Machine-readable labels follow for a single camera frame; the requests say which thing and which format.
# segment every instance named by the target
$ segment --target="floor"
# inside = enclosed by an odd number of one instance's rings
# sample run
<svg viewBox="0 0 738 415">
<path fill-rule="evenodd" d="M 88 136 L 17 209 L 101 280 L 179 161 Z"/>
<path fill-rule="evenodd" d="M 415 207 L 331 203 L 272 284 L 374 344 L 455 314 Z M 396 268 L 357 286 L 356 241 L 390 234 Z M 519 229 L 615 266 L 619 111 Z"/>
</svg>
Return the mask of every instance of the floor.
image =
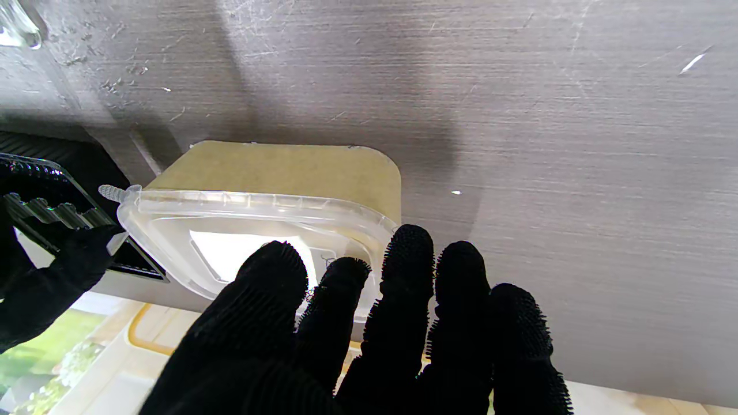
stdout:
<svg viewBox="0 0 738 415">
<path fill-rule="evenodd" d="M 26 3 L 3 128 L 139 184 L 204 139 L 377 148 L 404 222 L 534 293 L 570 379 L 738 406 L 735 1 Z"/>
</svg>

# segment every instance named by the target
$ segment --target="black plastic part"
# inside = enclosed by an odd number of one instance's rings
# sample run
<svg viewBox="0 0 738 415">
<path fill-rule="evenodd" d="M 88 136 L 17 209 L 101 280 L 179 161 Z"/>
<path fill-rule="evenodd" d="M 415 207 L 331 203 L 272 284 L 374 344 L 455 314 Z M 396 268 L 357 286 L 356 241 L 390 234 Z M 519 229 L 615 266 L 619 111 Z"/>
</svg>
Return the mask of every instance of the black plastic part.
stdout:
<svg viewBox="0 0 738 415">
<path fill-rule="evenodd" d="M 16 227 L 51 254 L 77 227 L 120 224 L 118 204 L 97 192 L 100 185 L 130 182 L 97 143 L 0 131 L 0 196 Z M 167 281 L 131 239 L 109 269 Z"/>
</svg>

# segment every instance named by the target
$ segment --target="black glove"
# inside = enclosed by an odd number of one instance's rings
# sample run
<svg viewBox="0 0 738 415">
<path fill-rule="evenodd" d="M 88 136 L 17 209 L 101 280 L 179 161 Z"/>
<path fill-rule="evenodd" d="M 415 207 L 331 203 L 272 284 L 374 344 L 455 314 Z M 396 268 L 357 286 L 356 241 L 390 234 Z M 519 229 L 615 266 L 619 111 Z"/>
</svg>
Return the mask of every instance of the black glove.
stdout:
<svg viewBox="0 0 738 415">
<path fill-rule="evenodd" d="M 0 353 L 46 330 L 111 265 L 106 245 L 123 229 L 116 225 L 77 230 L 48 268 L 15 278 L 0 303 Z"/>
<path fill-rule="evenodd" d="M 332 399 L 368 267 L 335 261 L 294 332 L 305 267 L 288 244 L 265 245 L 184 336 L 141 414 L 485 414 L 493 386 L 499 415 L 570 413 L 535 301 L 509 284 L 490 291 L 483 259 L 466 242 L 449 245 L 438 262 L 439 320 L 431 364 L 418 375 L 433 262 L 428 233 L 400 227 L 362 356 Z"/>
<path fill-rule="evenodd" d="M 87 291 L 103 277 L 113 264 L 108 242 L 124 229 L 105 225 L 93 229 L 76 230 L 64 243 L 49 269 L 64 275 L 66 280 Z"/>
</svg>

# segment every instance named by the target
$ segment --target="finger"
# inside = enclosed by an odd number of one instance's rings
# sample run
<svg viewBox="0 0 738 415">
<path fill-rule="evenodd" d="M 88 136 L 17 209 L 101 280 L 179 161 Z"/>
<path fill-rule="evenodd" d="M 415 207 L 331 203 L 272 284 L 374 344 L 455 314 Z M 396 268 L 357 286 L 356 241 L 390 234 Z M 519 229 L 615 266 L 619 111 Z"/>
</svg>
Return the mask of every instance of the finger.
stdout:
<svg viewBox="0 0 738 415">
<path fill-rule="evenodd" d="M 282 357 L 291 349 L 294 314 L 307 285 L 297 251 L 288 243 L 270 242 L 244 262 L 190 331 L 201 342 L 223 343 L 240 355 Z"/>
<path fill-rule="evenodd" d="M 339 258 L 325 271 L 297 330 L 296 364 L 328 392 L 333 392 L 354 325 L 354 312 L 369 266 Z"/>
<path fill-rule="evenodd" d="M 485 313 L 488 296 L 489 283 L 479 251 L 465 241 L 449 245 L 436 268 L 438 320 L 428 334 L 431 363 L 419 379 L 429 411 L 487 413 L 492 391 Z"/>
<path fill-rule="evenodd" d="M 418 226 L 401 226 L 384 257 L 382 299 L 367 319 L 362 356 L 352 362 L 337 394 L 343 405 L 367 402 L 386 411 L 407 399 L 421 365 L 432 273 L 430 235 Z"/>
<path fill-rule="evenodd" d="M 489 296 L 495 343 L 494 412 L 572 414 L 562 375 L 551 364 L 551 337 L 533 296 L 512 284 Z"/>
<path fill-rule="evenodd" d="M 307 285 L 305 265 L 290 244 L 259 248 L 187 330 L 149 399 L 173 402 L 192 374 L 217 360 L 286 360 Z"/>
</svg>

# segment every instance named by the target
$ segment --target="plastic container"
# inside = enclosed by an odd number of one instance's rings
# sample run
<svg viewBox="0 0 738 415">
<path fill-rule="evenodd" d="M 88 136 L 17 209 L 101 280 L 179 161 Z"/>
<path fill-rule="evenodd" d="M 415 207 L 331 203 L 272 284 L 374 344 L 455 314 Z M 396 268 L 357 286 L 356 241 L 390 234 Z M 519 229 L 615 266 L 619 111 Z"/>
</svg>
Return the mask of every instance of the plastic container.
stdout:
<svg viewBox="0 0 738 415">
<path fill-rule="evenodd" d="M 311 288 L 334 259 L 363 259 L 373 271 L 354 315 L 362 322 L 379 294 L 399 186 L 394 163 L 370 148 L 204 142 L 146 189 L 129 188 L 118 219 L 169 276 L 210 299 L 269 241 L 295 247 Z"/>
</svg>

